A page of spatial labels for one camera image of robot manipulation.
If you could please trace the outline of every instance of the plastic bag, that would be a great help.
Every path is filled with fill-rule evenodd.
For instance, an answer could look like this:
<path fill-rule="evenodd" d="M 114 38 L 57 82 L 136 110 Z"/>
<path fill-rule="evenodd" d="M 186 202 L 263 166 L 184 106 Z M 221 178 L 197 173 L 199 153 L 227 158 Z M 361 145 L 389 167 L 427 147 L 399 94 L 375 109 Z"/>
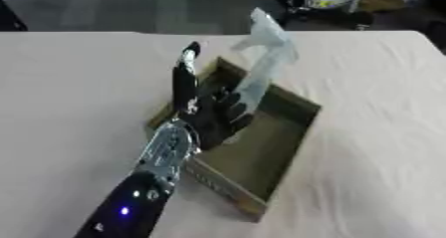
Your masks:
<path fill-rule="evenodd" d="M 275 71 L 285 64 L 293 64 L 298 53 L 285 31 L 263 10 L 256 8 L 251 13 L 254 22 L 251 34 L 235 45 L 232 50 L 242 52 L 253 46 L 263 46 L 265 54 L 251 68 L 237 86 L 241 102 L 247 105 L 246 113 L 252 114 L 270 86 Z"/>

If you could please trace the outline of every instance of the black fingertip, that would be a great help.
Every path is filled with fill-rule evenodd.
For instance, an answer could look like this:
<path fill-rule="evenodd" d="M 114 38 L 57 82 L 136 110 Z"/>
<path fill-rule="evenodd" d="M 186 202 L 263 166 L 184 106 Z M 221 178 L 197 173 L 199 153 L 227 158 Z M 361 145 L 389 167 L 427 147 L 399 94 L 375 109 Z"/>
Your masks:
<path fill-rule="evenodd" d="M 229 121 L 237 119 L 239 116 L 241 116 L 246 110 L 245 104 L 237 104 L 233 107 L 231 107 L 227 113 L 226 117 Z"/>
<path fill-rule="evenodd" d="M 239 117 L 235 121 L 231 122 L 232 131 L 235 133 L 235 132 L 245 128 L 253 121 L 253 119 L 254 119 L 254 116 L 250 115 L 250 114 L 243 115 L 243 116 Z"/>
<path fill-rule="evenodd" d="M 195 52 L 195 57 L 198 57 L 198 55 L 200 55 L 200 53 L 201 53 L 200 44 L 197 42 L 192 42 L 189 46 L 187 46 L 186 49 L 184 49 L 184 51 L 188 51 L 188 50 Z"/>
<path fill-rule="evenodd" d="M 237 102 L 239 102 L 241 99 L 240 94 L 238 93 L 232 93 L 228 96 L 226 96 L 221 102 L 220 102 L 220 106 L 222 108 L 230 108 L 232 106 L 234 106 L 235 104 L 237 104 Z"/>

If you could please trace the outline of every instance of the robotic hand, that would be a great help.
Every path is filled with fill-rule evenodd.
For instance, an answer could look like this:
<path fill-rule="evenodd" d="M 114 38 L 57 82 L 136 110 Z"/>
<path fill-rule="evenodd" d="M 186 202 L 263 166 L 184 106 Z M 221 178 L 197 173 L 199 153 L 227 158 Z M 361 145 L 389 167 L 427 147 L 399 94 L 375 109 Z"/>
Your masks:
<path fill-rule="evenodd" d="M 192 43 L 173 69 L 175 116 L 154 133 L 130 175 L 86 221 L 76 238 L 146 238 L 174 191 L 180 167 L 190 156 L 221 144 L 247 126 L 240 96 L 220 89 L 198 97 L 193 61 L 200 46 Z"/>

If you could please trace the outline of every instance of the white tablecloth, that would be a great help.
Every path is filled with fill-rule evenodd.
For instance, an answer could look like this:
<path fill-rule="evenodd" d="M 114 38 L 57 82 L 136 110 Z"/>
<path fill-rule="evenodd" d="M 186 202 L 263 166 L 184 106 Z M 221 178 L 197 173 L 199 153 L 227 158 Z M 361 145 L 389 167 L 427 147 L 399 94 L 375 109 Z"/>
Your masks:
<path fill-rule="evenodd" d="M 323 106 L 261 223 L 184 176 L 153 237 L 445 237 L 446 60 L 414 32 L 290 33 L 275 78 Z M 131 170 L 192 40 L 0 34 L 0 237 L 72 237 Z"/>

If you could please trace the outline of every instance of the cardboard box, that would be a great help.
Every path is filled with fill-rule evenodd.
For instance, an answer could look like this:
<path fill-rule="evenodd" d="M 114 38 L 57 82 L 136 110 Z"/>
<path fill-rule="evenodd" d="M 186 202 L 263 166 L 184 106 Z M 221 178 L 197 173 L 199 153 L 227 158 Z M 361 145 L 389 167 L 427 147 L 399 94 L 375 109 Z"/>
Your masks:
<path fill-rule="evenodd" d="M 223 85 L 235 88 L 245 74 L 217 59 L 199 76 L 199 94 L 210 94 Z M 183 169 L 258 221 L 319 110 L 320 106 L 272 85 L 237 141 L 202 152 Z M 149 121 L 148 130 L 172 115 L 167 105 Z"/>

